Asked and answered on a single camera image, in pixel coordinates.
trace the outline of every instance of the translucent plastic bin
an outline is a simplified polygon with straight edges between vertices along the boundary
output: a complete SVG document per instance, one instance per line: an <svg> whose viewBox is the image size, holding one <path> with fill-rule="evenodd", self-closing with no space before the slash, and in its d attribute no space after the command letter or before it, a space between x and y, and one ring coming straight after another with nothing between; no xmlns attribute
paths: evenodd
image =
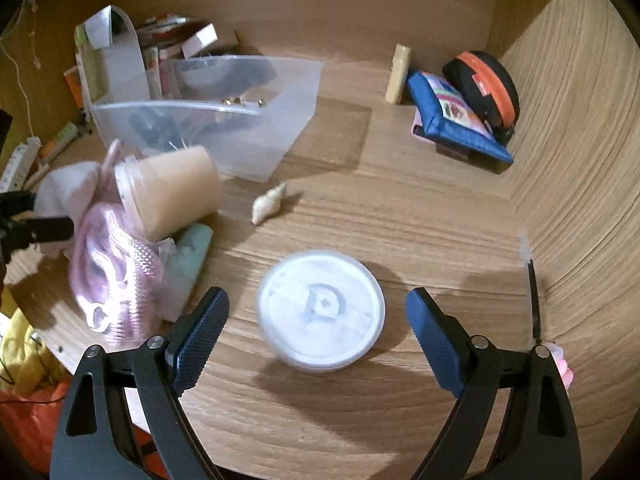
<svg viewBox="0 0 640 480"><path fill-rule="evenodd" d="M321 70L263 56L170 60L170 98L121 102L113 91L92 111L107 146L117 138L153 155L202 145L220 172L264 182L316 112Z"/></svg>

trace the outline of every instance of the metal bolt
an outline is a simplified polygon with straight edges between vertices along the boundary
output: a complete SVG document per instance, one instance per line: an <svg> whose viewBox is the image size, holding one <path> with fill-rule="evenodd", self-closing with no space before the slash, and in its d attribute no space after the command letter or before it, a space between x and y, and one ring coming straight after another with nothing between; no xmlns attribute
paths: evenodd
<svg viewBox="0 0 640 480"><path fill-rule="evenodd" d="M99 345L91 345L86 350L86 353L84 355L86 355L87 357L96 357L99 353L100 353L100 346Z"/></svg>
<svg viewBox="0 0 640 480"><path fill-rule="evenodd" d="M536 346L536 354L538 354L538 357L542 357L543 359L546 359L551 355L551 352L549 351L549 348L547 348L546 346L538 345Z"/></svg>
<svg viewBox="0 0 640 480"><path fill-rule="evenodd" d="M151 349L160 348L162 343L164 343L164 338L161 335L155 335L146 340L146 345Z"/></svg>
<svg viewBox="0 0 640 480"><path fill-rule="evenodd" d="M484 350L489 348L489 340L483 335L475 335L471 338L471 344L478 349Z"/></svg>

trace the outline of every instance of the white string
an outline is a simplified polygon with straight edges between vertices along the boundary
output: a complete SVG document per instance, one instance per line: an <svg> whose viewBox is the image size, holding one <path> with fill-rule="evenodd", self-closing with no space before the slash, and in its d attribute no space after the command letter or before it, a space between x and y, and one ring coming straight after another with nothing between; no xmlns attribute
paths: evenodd
<svg viewBox="0 0 640 480"><path fill-rule="evenodd" d="M4 52L4 55L7 56L15 66L15 75L18 78L18 86L20 87L20 92L22 92L24 101L27 105L27 122L29 124L29 133L31 134L31 137L35 137L35 134L33 133L33 126L31 125L31 105L29 103L27 92L24 91L24 87L22 86L22 80L20 79L20 66L18 65L18 62L7 52L2 41L0 41L0 48L2 48L2 52Z"/></svg>

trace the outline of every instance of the white conch shell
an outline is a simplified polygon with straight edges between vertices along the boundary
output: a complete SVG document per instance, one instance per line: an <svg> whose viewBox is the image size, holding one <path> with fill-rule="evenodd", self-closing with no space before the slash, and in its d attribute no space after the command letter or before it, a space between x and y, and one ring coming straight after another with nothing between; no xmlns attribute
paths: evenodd
<svg viewBox="0 0 640 480"><path fill-rule="evenodd" d="M254 209L251 214L251 222L255 226L262 224L267 218L276 216L280 212L280 205L286 190L287 184L282 183L255 199Z"/></svg>

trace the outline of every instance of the wooden surface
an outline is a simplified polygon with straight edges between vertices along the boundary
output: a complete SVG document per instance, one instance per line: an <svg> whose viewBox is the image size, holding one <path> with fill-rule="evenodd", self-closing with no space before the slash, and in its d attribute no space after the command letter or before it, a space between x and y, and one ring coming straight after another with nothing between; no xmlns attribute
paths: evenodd
<svg viewBox="0 0 640 480"><path fill-rule="evenodd" d="M608 0L498 0L490 49L520 92L503 179L534 248L543 333L575 371L588 478L640 404L640 51Z"/></svg>
<svg viewBox="0 0 640 480"><path fill-rule="evenodd" d="M215 462L264 478L409 478L453 400L438 389L410 333L404 296L425 285L470 333L526 347L521 234L534 248L545 337L565 348L576 373L570 399L585 476L608 456L640 404L633 358L640 52L608 0L42 1L56 9L38 11L38 26L50 20L36 32L38 51L48 53L40 56L43 72L30 67L26 25L7 45L41 108L44 137L69 119L70 96L57 79L71 56L64 29L110 3L134 20L172 11L228 23L245 52L326 62L316 116L274 176L289 184L286 214L255 229L250 207L266 187L230 178L222 211L207 219L214 245L191 301L222 286L232 316L182 402ZM66 25L57 29L55 19ZM397 42L412 46L416 64L428 70L485 45L503 60L522 102L510 170L488 173L411 138L414 108L383 102ZM21 128L14 139L26 131L15 80L5 77L11 70L0 58L0 103L15 108ZM100 153L98 139L85 139L62 161ZM387 306L375 348L326 376L277 362L255 322L264 274L309 248L362 261ZM66 266L40 262L32 250L9 270L18 304L73 370L99 339L72 301ZM476 470L503 409L504 396ZM133 415L144 425L135 404Z"/></svg>

